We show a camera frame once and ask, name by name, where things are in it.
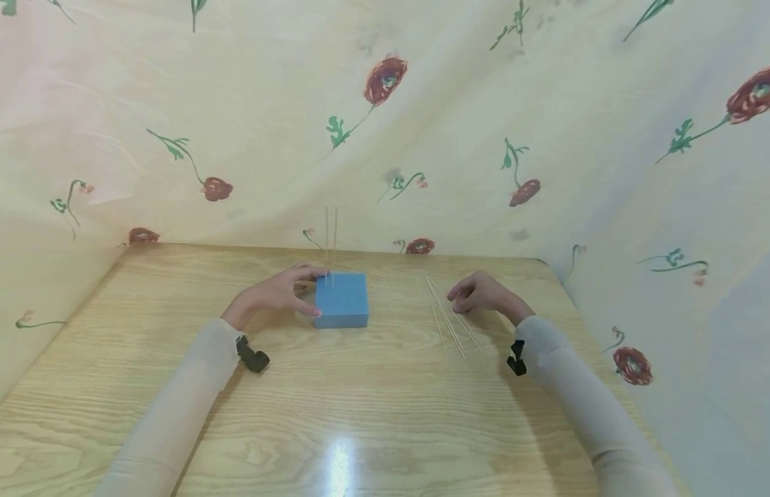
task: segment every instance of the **forearm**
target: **forearm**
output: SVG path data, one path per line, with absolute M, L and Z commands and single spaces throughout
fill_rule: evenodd
M 240 335 L 221 319 L 203 327 L 115 456 L 96 497 L 172 493 L 217 394 L 238 365 Z
M 551 321 L 532 315 L 515 339 L 526 342 L 529 375 L 559 404 L 592 461 L 601 496 L 677 495 L 642 432 Z

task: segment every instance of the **wrist strap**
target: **wrist strap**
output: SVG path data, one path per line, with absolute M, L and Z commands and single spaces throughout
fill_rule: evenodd
M 516 376 L 523 376 L 527 372 L 526 363 L 520 359 L 520 356 L 523 355 L 523 345 L 525 344 L 526 342 L 524 340 L 515 340 L 515 343 L 510 347 L 512 353 L 515 354 L 515 357 L 510 355 L 506 358 L 506 365 L 509 366 L 509 369 L 512 370 Z
M 244 363 L 244 366 L 253 373 L 261 373 L 269 365 L 269 356 L 263 351 L 254 351 L 250 349 L 250 342 L 247 335 L 241 335 L 237 338 L 237 354 Z

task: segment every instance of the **blue foam block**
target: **blue foam block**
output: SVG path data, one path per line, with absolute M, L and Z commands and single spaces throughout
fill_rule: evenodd
M 322 310 L 322 315 L 313 320 L 313 326 L 318 329 L 366 328 L 368 290 L 365 273 L 333 273 L 319 277 L 316 307 Z

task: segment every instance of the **table surface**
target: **table surface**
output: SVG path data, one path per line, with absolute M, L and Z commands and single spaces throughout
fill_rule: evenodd
M 323 255 L 132 247 L 0 405 L 0 496 L 90 495 L 201 326 L 300 260 Z M 250 344 L 271 365 L 262 376 L 240 367 L 219 394 L 178 496 L 595 496 L 559 409 L 506 366 L 509 323 L 469 316 L 480 351 L 450 315 L 463 359 L 448 329 L 442 345 L 426 274 L 442 291 L 473 270 L 515 289 L 650 436 L 544 263 L 339 252 L 337 270 L 367 273 L 368 328 L 256 315 Z

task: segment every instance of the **stick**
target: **stick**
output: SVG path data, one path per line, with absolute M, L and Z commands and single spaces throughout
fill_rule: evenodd
M 448 326 L 448 331 L 450 331 L 451 337 L 454 339 L 454 343 L 457 345 L 457 348 L 460 350 L 460 354 L 462 354 L 462 357 L 464 359 L 465 352 L 462 348 L 462 342 L 460 342 L 460 337 L 457 336 L 456 333 L 454 333 L 454 326 L 451 325 L 451 320 L 448 319 L 448 316 L 446 315 L 446 311 L 443 310 L 443 307 L 440 304 L 440 301 L 438 300 L 437 295 L 432 292 L 432 287 L 430 286 L 430 278 L 428 278 L 428 276 L 426 277 L 426 285 L 430 288 L 430 292 L 432 293 L 432 297 L 434 297 L 435 299 L 437 308 L 440 310 L 440 313 L 443 316 L 443 320 L 446 321 L 446 326 Z
M 428 294 L 430 294 L 430 307 L 432 308 L 432 315 L 435 318 L 435 326 L 437 326 L 437 334 L 440 335 L 440 345 L 443 346 L 443 351 L 446 351 L 446 342 L 443 341 L 443 333 L 442 331 L 440 331 L 440 323 L 439 321 L 437 321 L 437 313 L 434 312 L 434 304 L 432 303 L 432 300 L 434 299 L 432 295 L 432 288 L 430 288 L 428 284 L 426 286 L 426 291 L 428 292 Z
M 336 252 L 336 241 L 338 240 L 338 208 L 336 208 L 336 220 L 335 223 L 333 223 L 333 265 L 330 267 L 330 274 L 332 274 L 333 278 L 333 288 L 335 288 L 335 252 Z
M 330 250 L 330 210 L 327 205 L 324 206 L 324 267 L 329 263 Z M 324 286 L 327 286 L 327 276 L 324 276 Z
M 436 284 L 434 284 L 434 282 L 433 282 L 432 280 L 429 280 L 429 282 L 432 284 L 432 286 L 434 286 L 434 289 L 435 289 L 435 290 L 436 290 L 438 293 L 440 293 L 440 290 L 439 290 L 439 289 L 437 289 L 437 286 L 436 286 Z M 481 350 L 481 349 L 482 349 L 482 347 L 479 347 L 479 344 L 478 344 L 478 343 L 476 343 L 476 340 L 474 340 L 474 339 L 473 339 L 473 335 L 471 334 L 471 330 L 470 330 L 470 328 L 469 328 L 469 326 L 468 326 L 468 323 L 466 323 L 466 322 L 465 322 L 465 321 L 464 321 L 462 318 L 460 318 L 460 315 L 459 315 L 459 314 L 457 314 L 457 313 L 454 313 L 454 312 L 453 312 L 453 309 L 452 309 L 452 314 L 455 316 L 455 318 L 457 318 L 457 320 L 458 320 L 458 321 L 460 321 L 460 324 L 462 325 L 462 329 L 463 329 L 463 330 L 465 330 L 465 333 L 467 333 L 467 334 L 468 334 L 468 338 L 470 338 L 470 339 L 471 339 L 471 341 L 473 342 L 473 344 L 476 346 L 476 349 L 479 349 L 479 350 Z

